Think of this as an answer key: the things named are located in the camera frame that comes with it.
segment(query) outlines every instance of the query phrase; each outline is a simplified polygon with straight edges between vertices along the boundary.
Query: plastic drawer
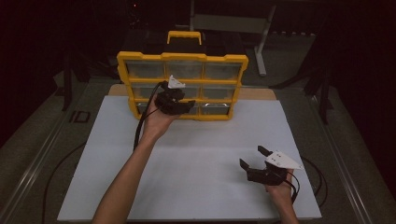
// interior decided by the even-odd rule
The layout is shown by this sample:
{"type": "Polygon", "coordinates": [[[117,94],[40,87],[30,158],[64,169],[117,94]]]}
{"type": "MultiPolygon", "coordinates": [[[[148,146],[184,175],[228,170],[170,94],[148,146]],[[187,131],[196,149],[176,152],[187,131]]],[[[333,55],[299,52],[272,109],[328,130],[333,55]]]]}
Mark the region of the plastic drawer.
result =
{"type": "Polygon", "coordinates": [[[181,78],[201,78],[203,63],[197,61],[174,60],[166,62],[168,76],[173,75],[177,79],[181,78]]]}
{"type": "Polygon", "coordinates": [[[200,84],[186,84],[186,88],[182,89],[185,93],[184,99],[199,98],[201,85],[200,84]]]}
{"type": "Polygon", "coordinates": [[[204,78],[236,80],[241,66],[241,63],[205,63],[204,78]]]}
{"type": "Polygon", "coordinates": [[[204,99],[233,99],[235,85],[203,84],[202,93],[204,99]]]}
{"type": "Polygon", "coordinates": [[[125,63],[131,77],[164,78],[161,61],[127,60],[125,63]]]}
{"type": "Polygon", "coordinates": [[[228,115],[230,104],[201,104],[203,115],[228,115]]]}
{"type": "Polygon", "coordinates": [[[147,105],[148,105],[148,103],[136,103],[136,108],[137,108],[137,111],[139,112],[139,114],[143,114],[147,105]]]}
{"type": "Polygon", "coordinates": [[[133,83],[132,91],[134,93],[134,98],[148,99],[157,84],[158,83],[133,83]]]}

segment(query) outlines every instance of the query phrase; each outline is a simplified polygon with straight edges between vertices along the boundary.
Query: table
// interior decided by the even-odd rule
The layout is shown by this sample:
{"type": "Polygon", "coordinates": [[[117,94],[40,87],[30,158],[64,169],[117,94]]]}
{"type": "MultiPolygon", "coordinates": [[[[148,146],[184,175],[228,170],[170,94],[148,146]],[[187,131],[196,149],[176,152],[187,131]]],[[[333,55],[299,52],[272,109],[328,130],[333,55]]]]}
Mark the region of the table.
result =
{"type": "MultiPolygon", "coordinates": [[[[62,221],[89,221],[112,179],[132,153],[138,120],[122,86],[105,97],[64,204],[62,221]]],[[[260,90],[243,90],[241,97],[260,90]]],[[[302,163],[277,100],[241,99],[228,121],[176,120],[159,140],[143,173],[128,220],[263,220],[277,211],[263,186],[248,182],[239,159],[263,168],[257,145],[302,163]]],[[[294,204],[298,218],[321,217],[304,170],[294,204]]]]}

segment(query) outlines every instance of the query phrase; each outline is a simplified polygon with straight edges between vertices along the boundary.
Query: human arm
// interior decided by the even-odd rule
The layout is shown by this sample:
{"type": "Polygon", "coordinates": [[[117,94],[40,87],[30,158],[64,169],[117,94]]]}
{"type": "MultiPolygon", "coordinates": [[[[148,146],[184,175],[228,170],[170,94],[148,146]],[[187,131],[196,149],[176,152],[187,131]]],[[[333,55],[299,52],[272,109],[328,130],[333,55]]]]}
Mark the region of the human arm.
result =
{"type": "Polygon", "coordinates": [[[163,136],[173,120],[178,116],[168,116],[153,103],[149,106],[142,137],[131,157],[107,189],[99,203],[92,223],[125,223],[134,203],[140,178],[157,140],[163,136]]]}
{"type": "MultiPolygon", "coordinates": [[[[291,183],[292,170],[288,170],[288,172],[287,180],[291,183]]],[[[291,201],[291,186],[283,182],[278,186],[265,185],[265,189],[276,206],[282,224],[299,223],[291,201]]]]}

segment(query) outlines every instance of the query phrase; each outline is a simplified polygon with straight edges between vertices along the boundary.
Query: metal rail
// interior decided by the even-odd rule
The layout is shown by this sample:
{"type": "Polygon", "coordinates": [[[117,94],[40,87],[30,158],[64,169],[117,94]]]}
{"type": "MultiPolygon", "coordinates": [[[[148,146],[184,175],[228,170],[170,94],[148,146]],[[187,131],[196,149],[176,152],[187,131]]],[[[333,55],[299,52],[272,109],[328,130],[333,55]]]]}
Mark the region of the metal rail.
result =
{"type": "Polygon", "coordinates": [[[11,223],[12,219],[15,217],[17,210],[21,207],[21,203],[26,198],[27,194],[29,193],[31,187],[35,183],[38,175],[40,174],[41,169],[44,166],[50,152],[54,148],[56,141],[58,140],[59,133],[64,126],[64,124],[68,121],[68,118],[74,111],[79,98],[81,97],[82,93],[85,91],[87,84],[84,85],[82,90],[77,88],[74,94],[74,101],[71,105],[67,108],[67,110],[63,111],[57,121],[55,122],[54,126],[52,127],[49,136],[44,141],[43,145],[35,155],[35,158],[30,163],[26,171],[21,177],[20,182],[18,183],[17,187],[12,192],[11,196],[8,198],[7,203],[3,207],[0,213],[0,223],[7,224],[11,223]]]}
{"type": "Polygon", "coordinates": [[[371,216],[364,205],[361,195],[359,194],[358,188],[354,183],[350,172],[347,169],[347,166],[344,162],[342,153],[338,146],[335,144],[334,137],[332,136],[332,131],[327,125],[324,125],[322,119],[318,113],[318,101],[316,97],[307,96],[307,100],[309,102],[310,109],[313,111],[315,116],[315,120],[318,122],[318,126],[323,131],[324,136],[330,146],[332,151],[335,167],[337,168],[338,174],[340,175],[341,182],[344,185],[346,190],[346,195],[352,205],[353,210],[355,211],[355,215],[361,224],[369,224],[373,223],[371,216]]]}

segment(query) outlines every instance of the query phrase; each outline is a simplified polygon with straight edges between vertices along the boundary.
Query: handheld controller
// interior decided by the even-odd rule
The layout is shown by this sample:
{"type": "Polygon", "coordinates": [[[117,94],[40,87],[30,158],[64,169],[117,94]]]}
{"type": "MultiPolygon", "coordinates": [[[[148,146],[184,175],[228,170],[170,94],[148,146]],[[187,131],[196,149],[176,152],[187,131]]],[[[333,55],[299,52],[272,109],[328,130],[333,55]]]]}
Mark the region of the handheld controller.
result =
{"type": "Polygon", "coordinates": [[[258,150],[267,158],[265,161],[266,168],[263,170],[252,169],[245,161],[239,159],[239,164],[247,172],[247,180],[269,186],[277,186],[285,182],[293,188],[291,201],[294,202],[300,190],[300,184],[295,176],[294,178],[297,180],[298,189],[288,181],[288,169],[301,170],[304,169],[304,167],[280,151],[268,151],[262,146],[258,146],[258,150]]]}
{"type": "Polygon", "coordinates": [[[157,94],[154,103],[164,114],[186,114],[194,107],[195,101],[188,101],[187,103],[180,102],[185,95],[181,89],[170,89],[167,81],[161,84],[161,88],[163,88],[163,91],[157,94]]]}
{"type": "MultiPolygon", "coordinates": [[[[258,150],[265,157],[273,154],[272,151],[268,151],[262,146],[259,146],[258,150]]],[[[261,183],[264,185],[280,185],[283,181],[286,180],[286,177],[288,175],[287,169],[276,167],[268,161],[265,162],[266,168],[263,170],[249,168],[249,165],[242,159],[239,159],[239,163],[241,167],[247,172],[248,181],[261,183]]]]}

